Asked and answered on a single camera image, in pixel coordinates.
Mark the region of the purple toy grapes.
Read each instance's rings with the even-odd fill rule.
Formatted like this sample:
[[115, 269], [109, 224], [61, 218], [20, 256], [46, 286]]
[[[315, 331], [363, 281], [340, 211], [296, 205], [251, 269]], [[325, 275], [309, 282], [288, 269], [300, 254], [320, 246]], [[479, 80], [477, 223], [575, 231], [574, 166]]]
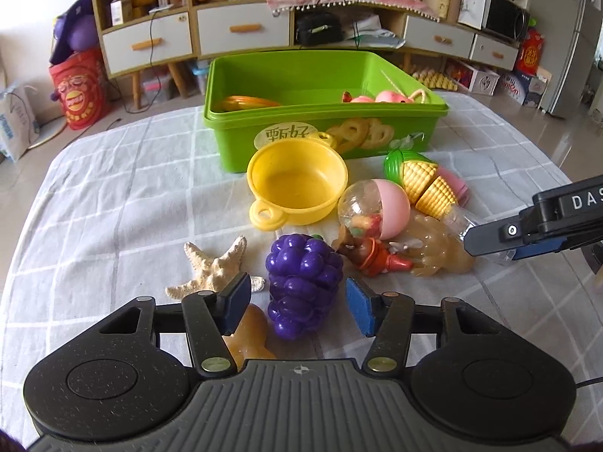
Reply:
[[343, 261], [320, 237], [286, 234], [266, 257], [268, 317], [278, 337], [293, 341], [326, 319], [343, 279]]

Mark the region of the clear plastic case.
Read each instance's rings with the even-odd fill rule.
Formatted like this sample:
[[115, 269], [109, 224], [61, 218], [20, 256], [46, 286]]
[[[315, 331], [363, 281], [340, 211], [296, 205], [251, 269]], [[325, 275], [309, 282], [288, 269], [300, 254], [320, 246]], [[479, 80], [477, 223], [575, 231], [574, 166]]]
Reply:
[[[459, 204], [452, 204], [447, 208], [445, 214], [442, 216], [442, 222], [447, 227], [448, 232], [452, 236], [458, 238], [461, 243], [464, 243], [466, 234], [471, 228], [484, 224], [484, 220], [481, 217], [476, 216]], [[507, 266], [513, 263], [514, 254], [514, 250], [508, 250], [505, 252], [481, 255], [481, 258], [492, 263]]]

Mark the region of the beige starfish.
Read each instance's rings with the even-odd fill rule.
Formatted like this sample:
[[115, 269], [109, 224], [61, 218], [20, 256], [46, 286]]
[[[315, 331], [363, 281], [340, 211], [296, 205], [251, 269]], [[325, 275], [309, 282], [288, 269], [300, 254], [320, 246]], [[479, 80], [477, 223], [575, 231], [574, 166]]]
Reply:
[[197, 292], [221, 292], [241, 272], [246, 248], [246, 237], [238, 236], [226, 252], [219, 257], [212, 257], [194, 243], [187, 242], [183, 249], [192, 268], [192, 279], [185, 284], [168, 287], [165, 293], [170, 298], [181, 301]]

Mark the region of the amber hand toy left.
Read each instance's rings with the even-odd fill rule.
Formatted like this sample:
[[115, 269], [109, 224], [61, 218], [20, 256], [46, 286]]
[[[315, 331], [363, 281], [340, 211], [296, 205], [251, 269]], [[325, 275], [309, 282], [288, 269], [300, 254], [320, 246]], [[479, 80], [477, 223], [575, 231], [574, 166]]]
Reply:
[[264, 311], [257, 305], [249, 304], [236, 331], [231, 336], [223, 338], [238, 371], [243, 369], [247, 360], [276, 358], [266, 347], [269, 329]]

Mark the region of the red brown figurine toy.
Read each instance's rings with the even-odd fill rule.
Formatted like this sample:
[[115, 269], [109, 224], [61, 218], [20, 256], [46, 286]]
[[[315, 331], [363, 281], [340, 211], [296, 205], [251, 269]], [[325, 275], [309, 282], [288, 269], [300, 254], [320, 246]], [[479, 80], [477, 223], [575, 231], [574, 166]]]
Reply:
[[331, 247], [369, 278], [387, 272], [410, 272], [414, 266], [411, 259], [393, 253], [379, 239], [355, 237], [346, 226], [339, 226]]

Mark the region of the toy corn cob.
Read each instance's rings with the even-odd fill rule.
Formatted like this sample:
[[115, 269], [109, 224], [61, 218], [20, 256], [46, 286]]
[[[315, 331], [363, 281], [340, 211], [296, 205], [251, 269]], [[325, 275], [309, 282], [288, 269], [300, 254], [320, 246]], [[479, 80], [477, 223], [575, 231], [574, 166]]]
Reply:
[[418, 152], [389, 151], [383, 169], [385, 178], [398, 184], [411, 206], [424, 215], [442, 219], [458, 203], [449, 182], [438, 171], [438, 164]]

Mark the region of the yellow egg tray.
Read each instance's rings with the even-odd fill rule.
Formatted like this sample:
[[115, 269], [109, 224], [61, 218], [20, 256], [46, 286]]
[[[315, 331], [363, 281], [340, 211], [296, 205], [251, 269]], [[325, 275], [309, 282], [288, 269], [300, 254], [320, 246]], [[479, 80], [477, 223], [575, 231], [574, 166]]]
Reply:
[[415, 69], [412, 72], [412, 76], [430, 90], [446, 90], [454, 92], [458, 90], [458, 85], [455, 81], [444, 73], [437, 72], [435, 69], [431, 69], [430, 67]]

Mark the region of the pink peach toy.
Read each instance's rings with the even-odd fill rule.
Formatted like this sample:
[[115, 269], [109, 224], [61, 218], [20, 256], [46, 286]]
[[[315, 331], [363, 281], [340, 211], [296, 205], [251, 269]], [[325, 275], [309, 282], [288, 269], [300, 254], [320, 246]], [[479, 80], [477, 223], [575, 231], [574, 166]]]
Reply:
[[375, 97], [376, 103], [413, 103], [414, 98], [406, 96], [401, 92], [384, 90]]

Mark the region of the green plastic storage bin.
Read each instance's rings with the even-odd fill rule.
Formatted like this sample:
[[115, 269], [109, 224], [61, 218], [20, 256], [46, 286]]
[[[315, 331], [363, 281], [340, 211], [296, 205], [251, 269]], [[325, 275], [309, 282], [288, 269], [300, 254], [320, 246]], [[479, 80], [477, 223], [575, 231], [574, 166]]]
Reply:
[[[413, 103], [376, 103], [384, 90]], [[224, 112], [231, 95], [261, 97], [278, 107]], [[345, 159], [392, 149], [421, 152], [449, 111], [438, 94], [394, 64], [358, 50], [282, 50], [226, 55], [211, 63], [204, 121], [225, 170], [242, 173], [257, 150], [283, 139], [326, 133]]]

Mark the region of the microwave oven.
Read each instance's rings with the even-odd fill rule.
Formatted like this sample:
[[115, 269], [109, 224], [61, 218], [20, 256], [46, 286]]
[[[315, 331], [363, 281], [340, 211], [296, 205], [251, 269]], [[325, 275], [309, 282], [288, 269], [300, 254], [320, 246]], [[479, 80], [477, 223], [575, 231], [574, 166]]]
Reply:
[[511, 0], [461, 0], [457, 23], [509, 42], [520, 42], [530, 14]]

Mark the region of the white paper shopping bag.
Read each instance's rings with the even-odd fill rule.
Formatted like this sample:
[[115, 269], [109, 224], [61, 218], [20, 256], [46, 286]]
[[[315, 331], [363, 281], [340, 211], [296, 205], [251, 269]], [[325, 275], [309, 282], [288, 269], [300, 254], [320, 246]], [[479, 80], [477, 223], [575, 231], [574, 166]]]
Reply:
[[40, 127], [26, 89], [14, 83], [1, 91], [1, 154], [16, 162], [39, 137]]

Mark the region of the red cartoon face bag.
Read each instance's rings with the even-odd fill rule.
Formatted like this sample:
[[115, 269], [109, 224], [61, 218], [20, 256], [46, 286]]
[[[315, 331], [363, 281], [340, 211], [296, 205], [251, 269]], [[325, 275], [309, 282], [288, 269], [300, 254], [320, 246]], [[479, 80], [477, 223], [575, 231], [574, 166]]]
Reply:
[[108, 113], [106, 71], [99, 47], [73, 54], [50, 66], [49, 73], [52, 98], [60, 103], [69, 128], [83, 130]]

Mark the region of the black bag on shelf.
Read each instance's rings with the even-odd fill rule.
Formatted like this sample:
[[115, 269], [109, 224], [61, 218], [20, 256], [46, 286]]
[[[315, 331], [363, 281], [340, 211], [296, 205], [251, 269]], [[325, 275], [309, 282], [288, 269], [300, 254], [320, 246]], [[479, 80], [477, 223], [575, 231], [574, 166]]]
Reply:
[[295, 23], [295, 42], [301, 47], [316, 47], [337, 43], [343, 39], [339, 17], [319, 11], [301, 15]]

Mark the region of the wooden white drawer cabinet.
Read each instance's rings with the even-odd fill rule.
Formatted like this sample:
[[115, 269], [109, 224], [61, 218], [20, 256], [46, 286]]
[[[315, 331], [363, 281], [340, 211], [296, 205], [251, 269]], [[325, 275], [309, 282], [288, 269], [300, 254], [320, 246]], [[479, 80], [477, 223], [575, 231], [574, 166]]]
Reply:
[[185, 61], [230, 53], [306, 49], [295, 42], [296, 20], [327, 11], [341, 21], [343, 39], [317, 48], [355, 48], [396, 55], [411, 69], [414, 55], [454, 57], [512, 69], [519, 46], [464, 27], [446, 17], [365, 5], [319, 6], [277, 12], [266, 0], [92, 0], [99, 45], [109, 79], [128, 79], [136, 107], [146, 104], [144, 79], [169, 75], [177, 90], [187, 85]]

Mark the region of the purple plush toy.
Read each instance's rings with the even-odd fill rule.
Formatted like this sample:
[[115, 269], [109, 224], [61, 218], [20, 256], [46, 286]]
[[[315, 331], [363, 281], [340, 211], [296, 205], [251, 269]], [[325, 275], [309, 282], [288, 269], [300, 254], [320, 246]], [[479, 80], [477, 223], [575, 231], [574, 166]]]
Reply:
[[49, 62], [52, 66], [66, 61], [74, 53], [84, 52], [99, 44], [92, 0], [77, 0], [55, 23], [55, 45]]

